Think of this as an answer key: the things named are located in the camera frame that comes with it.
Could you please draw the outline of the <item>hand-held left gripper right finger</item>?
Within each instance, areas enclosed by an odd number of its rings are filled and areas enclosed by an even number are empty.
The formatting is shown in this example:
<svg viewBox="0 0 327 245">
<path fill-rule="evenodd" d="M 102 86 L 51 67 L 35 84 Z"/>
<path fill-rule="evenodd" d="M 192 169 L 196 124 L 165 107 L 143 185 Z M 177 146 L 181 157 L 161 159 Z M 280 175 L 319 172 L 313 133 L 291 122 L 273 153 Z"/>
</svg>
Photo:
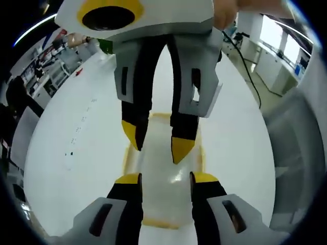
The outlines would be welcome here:
<svg viewBox="0 0 327 245">
<path fill-rule="evenodd" d="M 211 174 L 190 172 L 192 218 L 198 244 L 278 244 L 261 213 L 235 194 L 227 194 Z"/>
</svg>

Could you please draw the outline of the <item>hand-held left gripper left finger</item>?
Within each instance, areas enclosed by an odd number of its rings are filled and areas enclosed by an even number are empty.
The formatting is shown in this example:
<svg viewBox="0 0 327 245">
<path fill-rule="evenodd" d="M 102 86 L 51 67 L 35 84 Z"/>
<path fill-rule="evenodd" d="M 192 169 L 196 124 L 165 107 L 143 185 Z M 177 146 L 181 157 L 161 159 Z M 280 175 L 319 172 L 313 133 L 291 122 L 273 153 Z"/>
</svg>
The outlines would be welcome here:
<svg viewBox="0 0 327 245">
<path fill-rule="evenodd" d="M 107 197 L 94 200 L 51 244 L 138 244 L 144 218 L 142 174 L 119 177 Z"/>
</svg>

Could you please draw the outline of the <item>person's right hand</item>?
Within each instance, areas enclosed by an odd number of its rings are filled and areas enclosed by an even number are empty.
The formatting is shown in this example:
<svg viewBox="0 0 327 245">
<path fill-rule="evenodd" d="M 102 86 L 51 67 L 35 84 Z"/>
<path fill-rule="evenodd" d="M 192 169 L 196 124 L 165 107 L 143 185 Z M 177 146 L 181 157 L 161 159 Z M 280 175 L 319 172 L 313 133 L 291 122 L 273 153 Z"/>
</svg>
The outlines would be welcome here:
<svg viewBox="0 0 327 245">
<path fill-rule="evenodd" d="M 275 0 L 217 0 L 214 5 L 214 26 L 224 30 L 236 19 L 240 11 L 268 14 L 275 17 L 293 19 L 294 15 L 285 1 Z"/>
</svg>

